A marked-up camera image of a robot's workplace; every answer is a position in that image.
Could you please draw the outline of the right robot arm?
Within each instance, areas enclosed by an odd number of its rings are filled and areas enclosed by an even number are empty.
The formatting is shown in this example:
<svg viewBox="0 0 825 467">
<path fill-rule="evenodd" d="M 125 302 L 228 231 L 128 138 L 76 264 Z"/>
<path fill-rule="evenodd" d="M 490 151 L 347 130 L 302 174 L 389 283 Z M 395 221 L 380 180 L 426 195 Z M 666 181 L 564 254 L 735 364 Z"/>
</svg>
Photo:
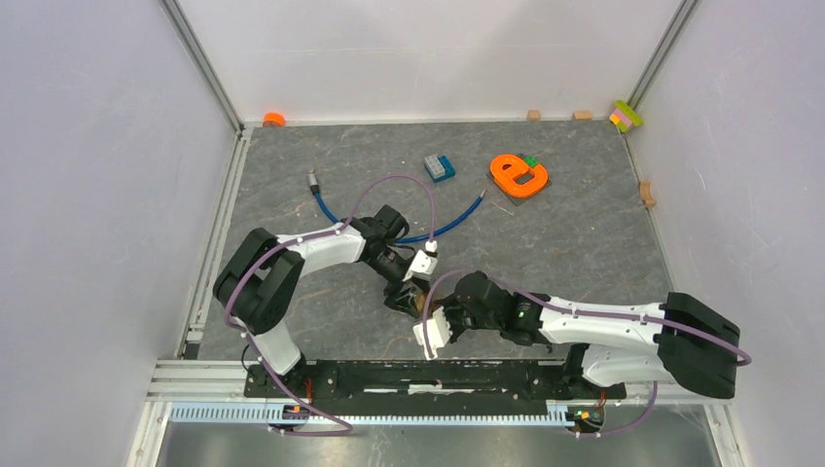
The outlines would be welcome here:
<svg viewBox="0 0 825 467">
<path fill-rule="evenodd" d="M 480 270 L 457 275 L 447 297 L 427 294 L 413 328 L 428 360 L 467 330 L 489 330 L 517 345 L 567 346 L 561 381 L 575 397 L 664 382 L 721 400 L 734 398 L 736 373 L 752 362 L 737 325 L 686 293 L 661 303 L 591 304 L 526 292 Z"/>
</svg>

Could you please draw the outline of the blue cable lock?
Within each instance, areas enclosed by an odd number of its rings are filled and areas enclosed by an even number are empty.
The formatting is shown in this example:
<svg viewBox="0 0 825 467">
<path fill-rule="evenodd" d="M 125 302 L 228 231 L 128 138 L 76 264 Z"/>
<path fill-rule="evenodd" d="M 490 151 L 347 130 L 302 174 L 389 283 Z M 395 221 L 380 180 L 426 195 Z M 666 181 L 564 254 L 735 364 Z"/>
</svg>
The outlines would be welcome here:
<svg viewBox="0 0 825 467">
<path fill-rule="evenodd" d="M 339 218 L 336 217 L 330 211 L 328 206 L 326 205 L 326 203 L 325 203 L 325 201 L 322 197 L 322 194 L 321 194 L 320 183 L 317 180 L 315 169 L 313 167 L 311 167 L 307 172 L 307 182 L 308 182 L 310 193 L 313 195 L 313 197 L 314 197 L 318 207 L 322 211 L 322 213 L 327 217 L 327 219 L 329 221 L 331 221 L 332 223 L 336 223 L 339 220 Z M 434 231 L 434 236 L 440 236 L 442 234 L 446 234 L 446 233 L 452 231 L 453 229 L 455 229 L 456 227 L 458 227 L 459 225 L 461 225 L 463 222 L 465 222 L 478 209 L 478 207 L 482 204 L 482 202 L 484 200 L 485 193 L 486 193 L 486 190 L 482 190 L 480 192 L 480 194 L 477 196 L 477 198 L 474 200 L 474 202 L 464 212 L 462 212 L 458 217 L 456 217 L 455 219 L 453 219 L 452 221 L 450 221 L 446 225 L 436 229 Z M 429 236 L 427 234 L 409 236 L 409 231 L 410 231 L 410 229 L 406 229 L 405 234 L 404 235 L 399 235 L 396 238 L 395 243 L 397 245 L 410 245 L 410 244 L 425 241 L 429 238 Z"/>
</svg>

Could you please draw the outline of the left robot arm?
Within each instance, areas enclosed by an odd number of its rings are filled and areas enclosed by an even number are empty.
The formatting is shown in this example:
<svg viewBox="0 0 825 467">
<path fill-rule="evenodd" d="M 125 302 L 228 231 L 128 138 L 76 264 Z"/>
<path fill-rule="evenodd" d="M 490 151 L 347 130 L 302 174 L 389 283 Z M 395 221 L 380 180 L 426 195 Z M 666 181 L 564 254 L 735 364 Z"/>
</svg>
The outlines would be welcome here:
<svg viewBox="0 0 825 467">
<path fill-rule="evenodd" d="M 372 217 L 340 221 L 324 230 L 274 235 L 258 228 L 244 238 L 212 294 L 224 308 L 226 323 L 256 349 L 269 370 L 270 386 L 280 395 L 294 396 L 305 386 L 305 358 L 285 323 L 302 277 L 332 266 L 365 264 L 386 281 L 385 306 L 420 317 L 430 284 L 410 271 L 413 259 L 396 249 L 408 230 L 407 220 L 384 205 Z"/>
</svg>

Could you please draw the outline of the brass padlock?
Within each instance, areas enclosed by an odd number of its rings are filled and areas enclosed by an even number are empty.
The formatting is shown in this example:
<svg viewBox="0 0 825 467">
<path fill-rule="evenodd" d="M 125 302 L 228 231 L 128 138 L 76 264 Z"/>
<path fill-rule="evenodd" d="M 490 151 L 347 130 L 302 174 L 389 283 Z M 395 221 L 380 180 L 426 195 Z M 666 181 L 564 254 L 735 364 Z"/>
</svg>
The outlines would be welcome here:
<svg viewBox="0 0 825 467">
<path fill-rule="evenodd" d="M 431 314 L 435 309 L 437 309 L 440 306 L 439 301 L 437 299 L 432 299 L 430 301 L 429 305 L 427 305 L 426 304 L 426 295 L 423 294 L 423 293 L 420 293 L 420 294 L 418 294 L 414 297 L 413 305 L 414 305 L 414 311 L 415 311 L 414 316 L 417 317 L 417 318 L 422 317 L 422 315 L 424 313 L 424 310 L 427 310 L 428 313 Z"/>
</svg>

